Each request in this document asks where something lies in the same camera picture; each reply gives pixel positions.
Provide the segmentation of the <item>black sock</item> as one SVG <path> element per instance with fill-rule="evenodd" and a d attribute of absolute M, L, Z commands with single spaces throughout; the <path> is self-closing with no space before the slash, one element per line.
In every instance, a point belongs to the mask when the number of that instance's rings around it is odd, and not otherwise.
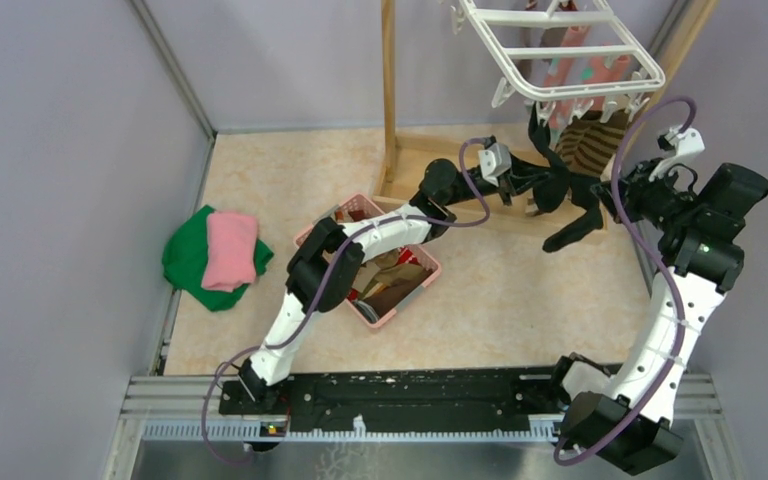
<path fill-rule="evenodd" d="M 559 231 L 549 236 L 542 245 L 546 253 L 557 252 L 573 243 L 584 239 L 594 230 L 604 227 L 601 213 L 601 199 L 593 188 L 600 189 L 601 181 L 597 177 L 574 173 L 570 179 L 571 203 L 583 210 L 583 213 Z"/>
<path fill-rule="evenodd" d="M 544 179 L 533 189 L 533 197 L 542 213 L 555 211 L 563 202 L 570 188 L 571 172 L 561 157 L 550 147 L 550 129 L 542 123 L 539 104 L 531 107 L 528 137 L 535 150 L 548 162 L 543 171 Z"/>

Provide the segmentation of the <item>white clip hanger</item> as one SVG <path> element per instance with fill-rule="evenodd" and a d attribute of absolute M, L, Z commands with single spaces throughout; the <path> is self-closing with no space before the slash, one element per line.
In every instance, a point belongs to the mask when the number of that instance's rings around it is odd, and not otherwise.
<path fill-rule="evenodd" d="M 577 100 L 569 124 L 590 110 L 605 116 L 625 107 L 636 113 L 644 96 L 664 87 L 667 77 L 645 46 L 623 24 L 605 1 L 529 1 L 518 8 L 488 8 L 476 1 L 455 1 L 451 6 L 454 33 L 470 25 L 500 71 L 491 106 L 499 108 L 511 97 L 522 98 L 526 107 L 539 104 L 539 117 L 549 125 L 561 100 Z M 520 30 L 586 26 L 589 33 L 580 47 L 520 47 Z M 630 55 L 629 66 L 619 81 L 574 83 L 546 87 L 525 80 L 515 59 L 614 57 Z"/>

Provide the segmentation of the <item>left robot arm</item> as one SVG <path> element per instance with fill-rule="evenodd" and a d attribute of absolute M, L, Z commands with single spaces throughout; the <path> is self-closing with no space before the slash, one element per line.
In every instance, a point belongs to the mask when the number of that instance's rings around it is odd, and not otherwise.
<path fill-rule="evenodd" d="M 243 401 L 262 414 L 277 407 L 278 384 L 289 377 L 308 327 L 348 297 L 363 263 L 461 227 L 449 209 L 452 204 L 538 194 L 551 178 L 547 167 L 484 148 L 472 168 L 445 158 L 431 161 L 417 192 L 389 213 L 344 224 L 320 219 L 288 263 L 281 308 L 265 339 L 238 371 Z"/>

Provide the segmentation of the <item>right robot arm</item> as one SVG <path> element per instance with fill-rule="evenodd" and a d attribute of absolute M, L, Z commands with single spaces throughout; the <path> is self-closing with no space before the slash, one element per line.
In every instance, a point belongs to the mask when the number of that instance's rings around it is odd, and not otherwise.
<path fill-rule="evenodd" d="M 632 235 L 656 272 L 644 328 L 618 372 L 570 355 L 546 385 L 549 404 L 565 412 L 553 452 L 560 466 L 598 456 L 639 475 L 675 459 L 684 444 L 671 429 L 677 389 L 708 319 L 743 270 L 745 253 L 734 240 L 768 196 L 768 179 L 724 163 L 695 193 L 677 189 L 678 168 L 642 162 L 596 189 L 625 227 L 647 220 L 663 236 L 652 248 Z"/>

